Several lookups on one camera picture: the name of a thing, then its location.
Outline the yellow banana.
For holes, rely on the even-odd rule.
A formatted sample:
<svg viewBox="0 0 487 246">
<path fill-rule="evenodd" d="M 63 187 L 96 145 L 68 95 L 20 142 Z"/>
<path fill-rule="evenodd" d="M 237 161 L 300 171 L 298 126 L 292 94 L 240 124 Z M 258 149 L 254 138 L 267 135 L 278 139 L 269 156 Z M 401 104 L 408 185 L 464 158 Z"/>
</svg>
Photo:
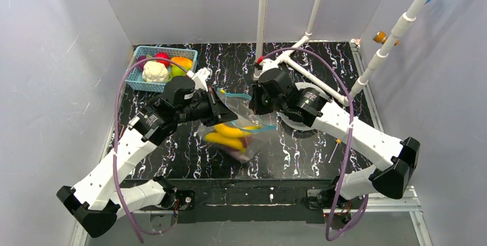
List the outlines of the yellow banana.
<svg viewBox="0 0 487 246">
<path fill-rule="evenodd" d="M 226 124 L 218 124 L 214 126 L 214 130 L 226 137 L 242 138 L 250 136 L 254 131 L 259 131 L 261 128 L 259 126 L 246 126 L 240 128 L 238 126 L 231 127 Z"/>
<path fill-rule="evenodd" d="M 240 139 L 226 137 L 220 133 L 211 132 L 204 136 L 204 140 L 206 140 L 209 143 L 214 143 L 214 144 L 232 148 L 236 151 L 240 151 L 240 152 L 246 151 L 244 144 Z"/>
</svg>

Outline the clear zip top bag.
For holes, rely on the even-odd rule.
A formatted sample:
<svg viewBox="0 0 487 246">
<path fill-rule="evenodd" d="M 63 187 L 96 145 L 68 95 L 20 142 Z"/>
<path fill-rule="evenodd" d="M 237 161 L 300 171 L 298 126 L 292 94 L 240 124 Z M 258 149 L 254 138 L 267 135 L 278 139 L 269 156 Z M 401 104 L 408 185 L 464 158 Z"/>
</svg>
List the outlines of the clear zip top bag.
<svg viewBox="0 0 487 246">
<path fill-rule="evenodd" d="M 217 96 L 237 115 L 237 119 L 209 127 L 200 125 L 197 135 L 242 164 L 247 163 L 267 148 L 276 135 L 277 113 L 254 114 L 249 109 L 251 96 L 248 94 L 218 89 Z"/>
</svg>

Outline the purple sweet potato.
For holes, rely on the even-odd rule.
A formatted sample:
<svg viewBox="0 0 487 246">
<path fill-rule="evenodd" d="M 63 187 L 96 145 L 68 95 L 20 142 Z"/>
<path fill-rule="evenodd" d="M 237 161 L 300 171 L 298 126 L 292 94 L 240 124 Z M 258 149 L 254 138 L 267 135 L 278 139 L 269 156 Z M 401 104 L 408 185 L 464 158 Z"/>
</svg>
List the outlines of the purple sweet potato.
<svg viewBox="0 0 487 246">
<path fill-rule="evenodd" d="M 223 151 L 241 164 L 248 163 L 254 157 L 252 152 L 243 152 L 233 148 L 225 147 Z"/>
</svg>

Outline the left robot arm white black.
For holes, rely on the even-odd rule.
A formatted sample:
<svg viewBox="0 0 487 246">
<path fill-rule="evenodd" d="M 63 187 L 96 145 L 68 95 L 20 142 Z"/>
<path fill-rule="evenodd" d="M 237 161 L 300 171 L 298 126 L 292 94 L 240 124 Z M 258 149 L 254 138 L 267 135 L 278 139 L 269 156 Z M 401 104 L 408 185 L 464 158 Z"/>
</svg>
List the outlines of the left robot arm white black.
<svg viewBox="0 0 487 246">
<path fill-rule="evenodd" d="M 188 77 L 173 78 L 129 121 L 122 136 L 115 135 L 109 154 L 77 184 L 61 187 L 56 196 L 93 238 L 133 211 L 148 206 L 177 210 L 184 197 L 164 177 L 129 189 L 120 184 L 180 124 L 200 121 L 213 126 L 237 118 L 212 87 L 198 86 Z"/>
</svg>

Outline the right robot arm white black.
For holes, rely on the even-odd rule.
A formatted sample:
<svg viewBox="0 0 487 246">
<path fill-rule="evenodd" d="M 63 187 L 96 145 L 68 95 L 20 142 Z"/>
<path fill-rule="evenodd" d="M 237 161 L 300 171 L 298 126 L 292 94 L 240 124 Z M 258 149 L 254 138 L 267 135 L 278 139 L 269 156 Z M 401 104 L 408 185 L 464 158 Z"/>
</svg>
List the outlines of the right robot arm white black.
<svg viewBox="0 0 487 246">
<path fill-rule="evenodd" d="M 255 114 L 278 112 L 295 129 L 325 132 L 366 157 L 372 165 L 345 174 L 333 189 L 340 199 L 370 193 L 400 199 L 417 168 L 420 143 L 413 137 L 389 136 L 343 110 L 318 86 L 294 83 L 288 73 L 272 68 L 253 83 L 250 108 Z"/>
</svg>

